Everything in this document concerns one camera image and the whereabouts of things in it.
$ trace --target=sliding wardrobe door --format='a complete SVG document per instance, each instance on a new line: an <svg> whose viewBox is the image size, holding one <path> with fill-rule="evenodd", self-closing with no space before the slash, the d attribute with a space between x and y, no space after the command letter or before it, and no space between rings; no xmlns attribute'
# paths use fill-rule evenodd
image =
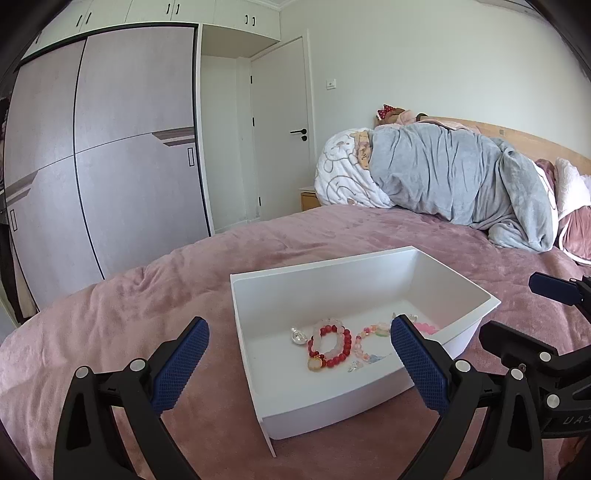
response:
<svg viewBox="0 0 591 480"><path fill-rule="evenodd" d="M76 154L82 206L105 278L209 236L193 128Z"/></svg>
<svg viewBox="0 0 591 480"><path fill-rule="evenodd" d="M88 38L76 95L76 152L193 126L194 33L142 27Z"/></svg>
<svg viewBox="0 0 591 480"><path fill-rule="evenodd" d="M4 184L73 154L76 78L84 42L51 51L23 65L8 110Z"/></svg>
<svg viewBox="0 0 591 480"><path fill-rule="evenodd" d="M6 196L18 260L39 309L103 279L80 209L73 157L27 175Z"/></svg>

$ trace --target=white blanket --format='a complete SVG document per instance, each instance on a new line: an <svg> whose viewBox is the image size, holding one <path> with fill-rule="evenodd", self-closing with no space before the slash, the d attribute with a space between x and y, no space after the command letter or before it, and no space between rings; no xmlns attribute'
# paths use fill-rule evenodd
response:
<svg viewBox="0 0 591 480"><path fill-rule="evenodd" d="M349 204L390 208L394 204L359 164L352 134L369 129L346 130L328 140L318 160L314 188L322 205Z"/></svg>

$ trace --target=pillow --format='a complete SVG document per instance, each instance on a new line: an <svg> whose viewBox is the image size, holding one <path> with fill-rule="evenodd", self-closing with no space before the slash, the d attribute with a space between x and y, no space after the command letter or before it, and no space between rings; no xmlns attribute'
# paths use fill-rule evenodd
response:
<svg viewBox="0 0 591 480"><path fill-rule="evenodd" d="M591 265L591 193L584 177L563 158L557 159L556 166L546 160L537 165L547 178L556 180L558 248L576 262Z"/></svg>

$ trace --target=gray blanket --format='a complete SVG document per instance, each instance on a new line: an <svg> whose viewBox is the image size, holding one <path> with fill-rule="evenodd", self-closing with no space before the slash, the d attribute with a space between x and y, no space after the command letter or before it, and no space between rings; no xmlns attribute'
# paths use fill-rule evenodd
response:
<svg viewBox="0 0 591 480"><path fill-rule="evenodd" d="M552 249L551 205L533 163L506 143L432 124L381 128L371 176L396 204L478 230L501 247Z"/></svg>

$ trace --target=jewelry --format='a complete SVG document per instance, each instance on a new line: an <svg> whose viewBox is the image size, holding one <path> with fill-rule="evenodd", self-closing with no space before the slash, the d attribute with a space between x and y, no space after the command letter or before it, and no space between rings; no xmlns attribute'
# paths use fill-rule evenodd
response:
<svg viewBox="0 0 591 480"><path fill-rule="evenodd" d="M297 328L291 329L291 341L294 342L296 345L305 345L308 343L308 337L304 335L301 330Z"/></svg>
<svg viewBox="0 0 591 480"><path fill-rule="evenodd" d="M351 364L349 365L349 370L347 370L349 373L354 372L355 370L359 370L360 368L363 368L363 362L360 362L359 360L353 360L351 362Z"/></svg>
<svg viewBox="0 0 591 480"><path fill-rule="evenodd" d="M336 333L335 347L326 353L320 353L320 343L322 337L328 333ZM308 369L317 372L324 367L333 368L341 362L344 362L351 354L352 344L351 332L343 326L340 320L325 320L318 322L314 326L314 335L308 341Z"/></svg>
<svg viewBox="0 0 591 480"><path fill-rule="evenodd" d="M392 318L396 318L396 312L392 314ZM427 335L435 335L439 329L434 327L433 325L429 325L428 323L418 323L418 317L416 315L407 315L408 319L413 323L415 328L422 333L426 333Z"/></svg>
<svg viewBox="0 0 591 480"><path fill-rule="evenodd" d="M380 323L378 325L372 325L370 327L365 327L356 337L355 337L355 344L353 345L353 353L355 356L368 364L374 364L375 362L379 362L380 360L386 358L384 356L378 355L369 355L365 353L361 348L361 340L365 337L375 333L380 337L390 336L390 326L387 323Z"/></svg>

